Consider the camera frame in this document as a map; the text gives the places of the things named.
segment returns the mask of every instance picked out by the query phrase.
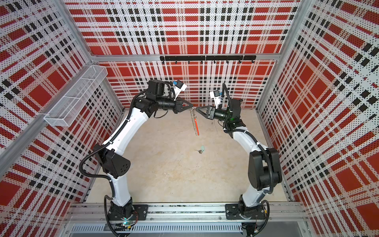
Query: white wire basket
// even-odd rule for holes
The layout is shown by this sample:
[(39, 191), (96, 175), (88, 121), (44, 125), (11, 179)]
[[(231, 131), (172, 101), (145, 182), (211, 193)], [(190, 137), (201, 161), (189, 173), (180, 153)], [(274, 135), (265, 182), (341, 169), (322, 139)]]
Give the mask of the white wire basket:
[(45, 121), (51, 126), (71, 126), (90, 96), (107, 75), (106, 67), (91, 65), (71, 89), (45, 115)]

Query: coiled metal chain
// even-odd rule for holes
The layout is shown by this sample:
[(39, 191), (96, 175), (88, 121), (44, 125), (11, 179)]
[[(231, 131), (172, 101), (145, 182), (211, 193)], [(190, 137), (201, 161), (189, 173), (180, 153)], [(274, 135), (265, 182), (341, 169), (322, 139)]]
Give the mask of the coiled metal chain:
[(195, 131), (196, 136), (199, 136), (199, 130), (198, 130), (198, 127), (197, 127), (195, 108), (191, 108), (190, 112), (191, 112), (191, 119), (192, 119), (193, 130)]

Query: pegboard wall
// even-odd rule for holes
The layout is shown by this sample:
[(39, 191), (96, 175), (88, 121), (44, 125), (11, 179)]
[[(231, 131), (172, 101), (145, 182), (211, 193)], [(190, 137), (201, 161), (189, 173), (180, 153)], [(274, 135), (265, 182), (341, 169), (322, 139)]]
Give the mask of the pegboard wall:
[[(70, 127), (42, 129), (0, 182), (0, 236), (57, 234), (89, 185), (80, 161), (111, 135), (120, 115), (100, 85)], [(90, 158), (84, 168), (93, 173), (96, 165)]]
[(278, 53), (300, 0), (64, 0), (94, 55)]
[(0, 153), (87, 63), (51, 1), (0, 3)]
[(181, 80), (187, 90), (179, 96), (194, 106), (213, 103), (209, 92), (222, 90), (226, 83), (230, 96), (243, 99), (241, 106), (253, 108), (263, 91), (274, 66), (274, 60), (257, 60), (255, 63), (237, 61), (194, 62), (103, 62), (108, 70), (107, 79), (125, 107), (140, 91), (147, 88), (151, 79)]
[(379, 235), (379, 1), (315, 0), (261, 108), (318, 236)]

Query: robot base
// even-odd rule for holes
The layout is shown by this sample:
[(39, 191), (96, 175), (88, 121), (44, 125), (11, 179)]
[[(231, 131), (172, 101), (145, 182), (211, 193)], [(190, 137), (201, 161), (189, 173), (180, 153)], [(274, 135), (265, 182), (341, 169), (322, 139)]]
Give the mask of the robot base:
[(242, 200), (242, 195), (238, 204), (226, 204), (225, 213), (227, 220), (264, 220), (265, 210), (262, 205), (246, 207)]
[(147, 208), (149, 207), (149, 205), (132, 205), (132, 203), (132, 198), (130, 198), (128, 203), (125, 204), (125, 206), (123, 207), (119, 207), (113, 204), (113, 202), (111, 202), (111, 208), (108, 212), (108, 219), (110, 221), (119, 221), (126, 219), (135, 221), (137, 216), (135, 214), (133, 215), (133, 212), (136, 211), (138, 213), (139, 221), (146, 220)]

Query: wooden floor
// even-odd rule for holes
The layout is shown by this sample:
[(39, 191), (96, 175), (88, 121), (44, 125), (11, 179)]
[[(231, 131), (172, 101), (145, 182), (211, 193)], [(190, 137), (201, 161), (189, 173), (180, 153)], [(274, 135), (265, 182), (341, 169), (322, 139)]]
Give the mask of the wooden floor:
[[(242, 110), (241, 119), (266, 144), (255, 110)], [(200, 136), (195, 135), (189, 111), (169, 111), (141, 126), (123, 155), (131, 161), (127, 175), (133, 202), (238, 201), (249, 185), (249, 155), (217, 120), (198, 115), (197, 122)], [(196, 151), (201, 146), (202, 154)], [(108, 181), (98, 178), (87, 202), (103, 202), (105, 194), (111, 194)], [(265, 199), (287, 201), (281, 184)]]

